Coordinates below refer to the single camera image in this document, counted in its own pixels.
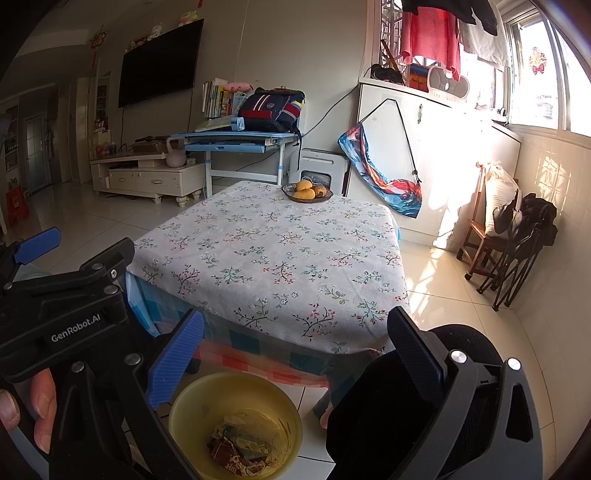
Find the person's left hand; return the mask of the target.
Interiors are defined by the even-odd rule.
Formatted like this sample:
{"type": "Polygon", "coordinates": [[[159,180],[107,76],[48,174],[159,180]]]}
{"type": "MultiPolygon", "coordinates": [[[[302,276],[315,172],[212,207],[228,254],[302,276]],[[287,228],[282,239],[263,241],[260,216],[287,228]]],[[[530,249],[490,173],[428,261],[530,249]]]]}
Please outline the person's left hand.
{"type": "MultiPolygon", "coordinates": [[[[49,369],[37,373],[30,384],[30,402],[37,415],[34,440],[37,447],[50,452],[52,429],[56,415],[56,388],[49,369]]],[[[20,410],[14,396],[6,389],[0,393],[0,416],[4,428],[11,432],[20,422],[20,410]]]]}

